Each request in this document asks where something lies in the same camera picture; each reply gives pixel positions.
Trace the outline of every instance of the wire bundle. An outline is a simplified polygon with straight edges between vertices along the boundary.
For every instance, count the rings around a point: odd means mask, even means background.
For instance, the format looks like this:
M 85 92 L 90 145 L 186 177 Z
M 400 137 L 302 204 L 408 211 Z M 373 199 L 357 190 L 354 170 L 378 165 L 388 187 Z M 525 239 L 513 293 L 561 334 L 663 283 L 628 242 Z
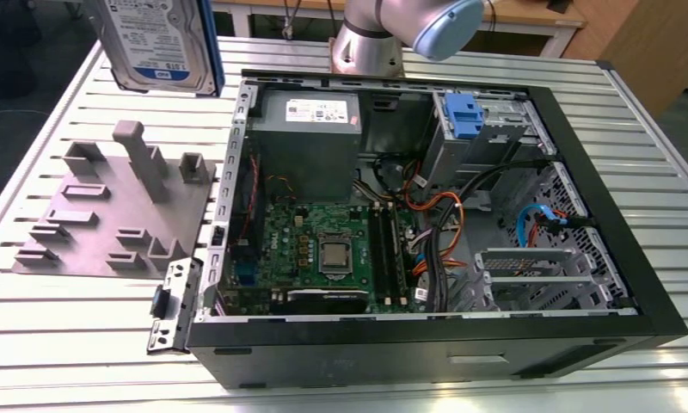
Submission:
M 477 190 L 479 186 L 489 179 L 492 176 L 503 173 L 507 170 L 515 168 L 543 168 L 549 163 L 545 159 L 528 160 L 528 161 L 515 161 L 509 163 L 503 163 L 488 170 L 481 171 L 472 177 L 472 179 L 463 186 L 457 195 L 457 202 L 461 204 L 464 200 L 467 200 L 473 192 Z M 447 271 L 444 263 L 441 262 L 439 257 L 439 235 L 441 232 L 441 227 L 448 221 L 448 216 L 453 213 L 451 209 L 451 205 L 447 206 L 444 212 L 440 214 L 439 221 L 436 225 L 433 225 L 429 238 L 425 243 L 425 266 L 429 276 L 429 288 L 428 288 L 428 298 L 427 298 L 427 311 L 428 312 L 444 312 L 448 308 L 447 302 Z

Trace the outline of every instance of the power supply label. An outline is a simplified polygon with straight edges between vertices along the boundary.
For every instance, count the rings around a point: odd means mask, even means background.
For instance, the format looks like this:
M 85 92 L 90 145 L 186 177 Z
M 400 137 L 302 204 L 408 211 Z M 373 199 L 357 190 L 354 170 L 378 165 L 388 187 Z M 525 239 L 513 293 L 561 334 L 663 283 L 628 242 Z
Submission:
M 346 101 L 290 99 L 285 103 L 288 122 L 348 123 Z
M 184 18 L 173 11 L 173 0 L 108 0 L 108 6 L 134 70 L 150 79 L 186 79 L 182 36 L 172 24 L 182 24 Z

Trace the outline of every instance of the motherboard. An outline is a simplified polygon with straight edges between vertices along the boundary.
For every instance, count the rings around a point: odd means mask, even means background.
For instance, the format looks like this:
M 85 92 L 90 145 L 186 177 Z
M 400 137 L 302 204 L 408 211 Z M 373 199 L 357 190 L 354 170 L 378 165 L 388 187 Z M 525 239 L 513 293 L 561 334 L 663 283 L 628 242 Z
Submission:
M 412 227 L 392 205 L 268 204 L 261 257 L 234 264 L 225 303 L 245 315 L 412 312 Z

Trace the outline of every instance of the floor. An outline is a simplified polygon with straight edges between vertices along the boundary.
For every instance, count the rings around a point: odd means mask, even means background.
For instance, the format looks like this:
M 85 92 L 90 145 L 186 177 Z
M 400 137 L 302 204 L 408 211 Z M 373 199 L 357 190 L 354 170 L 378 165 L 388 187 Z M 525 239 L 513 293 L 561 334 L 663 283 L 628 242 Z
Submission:
M 0 192 L 94 43 L 86 18 L 72 21 L 61 3 L 37 2 L 34 16 L 44 39 L 25 53 L 37 74 L 37 89 L 29 96 L 0 100 L 0 111 L 24 111 L 0 113 Z M 300 19 L 296 23 L 302 40 L 325 40 L 330 34 L 326 21 Z M 256 25 L 257 36 L 274 37 L 281 23 L 257 18 Z M 232 34 L 230 21 L 224 16 L 217 18 L 217 32 Z M 688 161 L 688 95 L 677 98 L 659 124 Z

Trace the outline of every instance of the slotted metal tabletop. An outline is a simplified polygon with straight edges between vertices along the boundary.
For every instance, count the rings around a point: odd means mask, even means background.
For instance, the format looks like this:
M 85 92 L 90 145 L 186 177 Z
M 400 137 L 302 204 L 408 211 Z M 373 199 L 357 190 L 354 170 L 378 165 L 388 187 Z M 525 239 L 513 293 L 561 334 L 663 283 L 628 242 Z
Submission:
M 213 412 L 688 411 L 688 337 L 660 349 L 619 355 L 560 379 L 226 391 L 192 356 L 145 355 L 157 281 L 10 272 L 16 250 L 68 171 L 61 155 L 72 141 L 96 141 L 104 154 L 122 154 L 110 142 L 114 122 L 140 120 L 145 141 L 160 146 L 165 158 L 194 151 L 221 163 L 241 69 L 328 71 L 325 43 L 220 38 L 218 45 L 226 74 L 220 99 L 118 90 L 94 46 L 4 190 L 0 407 L 116 412 L 174 407 Z M 577 60 L 464 53 L 433 64 L 411 52 L 405 72 L 409 77 L 553 90 L 688 324 L 688 166 L 616 74 Z M 208 239 L 205 225 L 200 243 Z M 196 255 L 202 258 L 205 250 L 197 249 Z

